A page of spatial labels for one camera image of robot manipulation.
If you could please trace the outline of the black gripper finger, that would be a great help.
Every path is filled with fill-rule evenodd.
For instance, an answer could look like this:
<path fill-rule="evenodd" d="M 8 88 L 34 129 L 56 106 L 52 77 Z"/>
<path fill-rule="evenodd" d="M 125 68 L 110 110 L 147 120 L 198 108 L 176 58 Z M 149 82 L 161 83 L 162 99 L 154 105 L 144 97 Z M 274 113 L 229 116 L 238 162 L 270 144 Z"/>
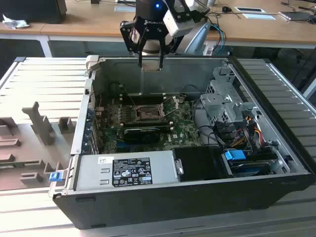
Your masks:
<path fill-rule="evenodd" d="M 178 48 L 178 37 L 172 38 L 169 44 L 165 43 L 166 34 L 163 31 L 158 31 L 158 40 L 160 44 L 160 54 L 159 54 L 159 69 L 163 68 L 164 56 L 169 53 L 175 53 Z"/>
<path fill-rule="evenodd" d="M 132 38 L 131 34 L 136 31 L 139 34 L 139 39 L 137 43 L 135 43 Z M 139 24 L 133 21 L 122 21 L 120 24 L 120 32 L 124 43 L 126 45 L 127 50 L 130 53 L 137 53 L 138 57 L 138 67 L 142 67 L 142 51 L 144 46 L 147 42 L 147 34 L 148 28 L 145 25 Z"/>

